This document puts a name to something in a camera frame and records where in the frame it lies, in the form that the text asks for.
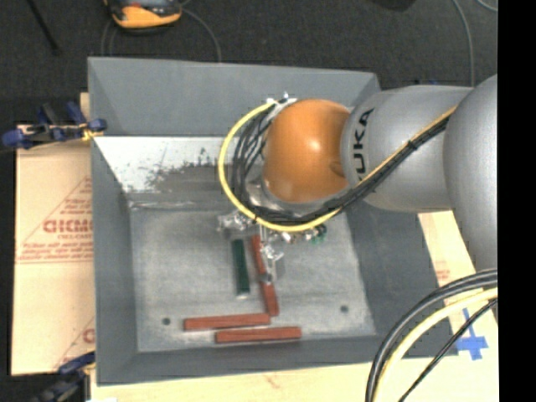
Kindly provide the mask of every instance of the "black cable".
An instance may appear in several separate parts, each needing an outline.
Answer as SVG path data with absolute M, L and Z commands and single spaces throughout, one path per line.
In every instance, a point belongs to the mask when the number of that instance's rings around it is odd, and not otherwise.
M 274 210 L 252 204 L 247 192 L 245 191 L 245 179 L 252 167 L 252 165 L 249 165 L 248 162 L 250 162 L 251 157 L 256 160 L 259 156 L 257 153 L 252 152 L 258 146 L 258 140 L 260 138 L 260 134 L 258 136 L 254 136 L 255 129 L 257 128 L 257 131 L 260 131 L 259 127 L 262 125 L 264 118 L 265 114 L 260 114 L 253 118 L 253 120 L 250 121 L 240 135 L 240 147 L 235 149 L 235 155 L 232 162 L 233 176 L 230 185 L 231 189 L 233 190 L 233 194 L 247 209 L 251 210 L 251 212 L 253 212 L 255 215 L 260 216 L 268 222 L 277 223 L 283 226 L 306 224 L 314 219 L 317 219 L 318 216 L 330 213 L 336 209 L 339 209 L 340 213 L 351 204 L 362 198 L 365 198 L 369 193 L 373 192 L 376 187 L 382 183 L 418 147 L 428 142 L 437 134 L 443 132 L 446 129 L 446 124 L 449 121 L 449 116 L 443 117 L 428 130 L 419 134 L 418 137 L 412 138 L 411 142 L 407 142 L 387 162 L 384 162 L 382 167 L 375 171 L 372 177 L 364 179 L 357 186 L 350 188 L 342 196 L 327 201 L 319 209 L 306 214 L 298 215 L 288 211 Z M 248 147 L 244 147 L 244 145 L 254 145 L 254 147 L 248 151 Z
M 46 39 L 49 41 L 49 45 L 50 45 L 50 48 L 52 49 L 52 53 L 54 55 L 61 55 L 62 50 L 59 47 L 58 43 L 56 42 L 54 36 L 50 32 L 49 27 L 48 27 L 47 23 L 44 21 L 44 18 L 41 15 L 41 12 L 39 11 L 39 9 L 37 8 L 34 0 L 26 0 L 26 3 L 28 3 L 28 5 L 30 6 L 30 9 L 32 10 L 32 13 L 33 13 L 36 21 L 38 22 L 39 27 L 43 31 L 44 36 L 46 37 Z
M 469 23 L 467 22 L 466 15 L 463 10 L 461 10 L 460 3 L 457 0 L 451 0 L 456 7 L 456 10 L 460 14 L 461 21 L 463 22 L 463 28 L 466 30 L 467 44 L 469 46 L 469 72 L 470 72 L 470 82 L 471 86 L 475 86 L 475 53 L 472 47 L 472 36 L 471 30 L 469 29 Z
M 190 17 L 192 17 L 193 19 L 195 19 L 198 23 L 200 23 L 204 27 L 204 29 L 207 31 L 207 33 L 209 33 L 210 38 L 214 42 L 214 47 L 216 48 L 216 61 L 221 63 L 222 62 L 221 48 L 219 47 L 218 39 L 214 35 L 214 32 L 212 31 L 212 29 L 206 24 L 206 22 L 204 22 L 198 15 L 196 15 L 192 11 L 189 11 L 183 8 L 183 12 L 189 15 Z
M 367 381 L 367 389 L 365 393 L 365 401 L 372 402 L 376 391 L 376 385 L 378 383 L 379 374 L 385 364 L 385 361 L 389 357 L 393 347 L 398 341 L 399 337 L 403 334 L 405 328 L 415 321 L 416 317 L 420 315 L 426 309 L 433 307 L 438 302 L 443 302 L 445 299 L 459 295 L 460 293 L 481 289 L 488 286 L 496 286 L 498 279 L 497 269 L 480 271 L 474 275 L 463 277 L 459 280 L 453 281 L 445 286 L 442 286 L 423 299 L 421 299 L 413 308 L 411 308 L 389 331 L 381 343 Z
M 437 355 L 428 363 L 428 366 L 420 373 L 419 377 L 414 381 L 409 389 L 400 397 L 399 402 L 404 402 L 410 393 L 417 388 L 417 386 L 425 379 L 428 374 L 437 366 L 437 364 L 443 359 L 445 354 L 449 351 L 452 345 L 463 335 L 463 333 L 476 321 L 482 314 L 489 311 L 491 308 L 497 305 L 498 299 L 494 299 L 482 307 L 480 310 L 475 312 L 471 317 L 469 317 L 466 322 L 458 329 L 458 331 L 452 335 L 452 337 L 446 342 L 443 348 L 437 353 Z

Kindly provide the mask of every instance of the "gray tray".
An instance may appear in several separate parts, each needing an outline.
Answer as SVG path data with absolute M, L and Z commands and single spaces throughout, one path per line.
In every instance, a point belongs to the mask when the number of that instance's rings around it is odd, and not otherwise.
M 301 326 L 289 343 L 218 346 L 184 332 L 186 317 L 260 312 L 235 296 L 232 210 L 215 175 L 221 138 L 250 108 L 284 92 L 355 106 L 374 75 L 237 64 L 92 58 L 92 117 L 110 124 L 92 148 L 97 359 L 100 384 L 237 374 L 370 361 L 385 333 L 436 279 L 416 216 L 355 204 L 327 223 L 318 245 L 282 246 L 281 314 Z M 412 355 L 429 355 L 444 323 Z

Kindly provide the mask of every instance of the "red stick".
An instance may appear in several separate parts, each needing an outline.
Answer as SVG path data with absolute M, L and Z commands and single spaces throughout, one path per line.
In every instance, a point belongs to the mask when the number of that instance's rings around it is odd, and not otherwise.
M 264 329 L 234 329 L 216 332 L 217 343 L 250 343 L 280 341 L 302 337 L 300 327 L 267 327 Z
M 204 329 L 224 329 L 227 327 L 246 327 L 270 324 L 270 315 L 265 312 L 235 314 L 233 316 L 190 317 L 183 321 L 185 331 Z
M 253 256 L 255 258 L 257 272 L 262 276 L 266 273 L 266 267 L 260 254 L 260 235 L 256 234 L 251 237 L 251 246 L 253 247 Z M 279 303 L 277 302 L 276 288 L 273 283 L 261 281 L 260 289 L 262 290 L 262 297 L 265 300 L 265 307 L 268 314 L 271 316 L 279 316 Z

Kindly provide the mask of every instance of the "orange dome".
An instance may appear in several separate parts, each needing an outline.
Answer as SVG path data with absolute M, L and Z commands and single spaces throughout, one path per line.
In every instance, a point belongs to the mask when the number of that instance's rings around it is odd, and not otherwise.
M 268 190 L 288 203 L 308 203 L 345 189 L 339 147 L 349 113 L 319 99 L 283 109 L 271 123 L 263 149 Z

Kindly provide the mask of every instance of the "blue clamp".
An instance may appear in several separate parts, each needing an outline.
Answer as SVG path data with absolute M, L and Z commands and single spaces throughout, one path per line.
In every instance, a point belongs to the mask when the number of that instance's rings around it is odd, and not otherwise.
M 37 123 L 23 131 L 20 128 L 7 131 L 2 135 L 6 147 L 29 149 L 51 142 L 66 142 L 82 138 L 87 132 L 104 131 L 108 125 L 104 119 L 87 121 L 82 110 L 73 101 L 66 105 L 72 125 L 59 125 L 54 110 L 49 103 L 43 104 L 37 114 Z
M 58 369 L 58 374 L 64 379 L 57 381 L 42 391 L 38 396 L 34 396 L 30 402 L 64 402 L 80 389 L 87 380 L 87 374 L 83 368 L 95 362 L 95 352 L 83 354 L 74 358 Z

